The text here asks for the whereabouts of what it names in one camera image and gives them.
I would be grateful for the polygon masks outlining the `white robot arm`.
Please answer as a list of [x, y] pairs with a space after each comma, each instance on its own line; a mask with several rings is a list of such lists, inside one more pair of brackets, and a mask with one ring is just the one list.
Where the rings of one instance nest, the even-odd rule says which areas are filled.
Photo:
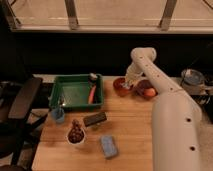
[[144, 73], [158, 92], [152, 108], [153, 171], [201, 171], [197, 126], [202, 110], [153, 63], [156, 56], [152, 47], [134, 48], [127, 69], [128, 83]]

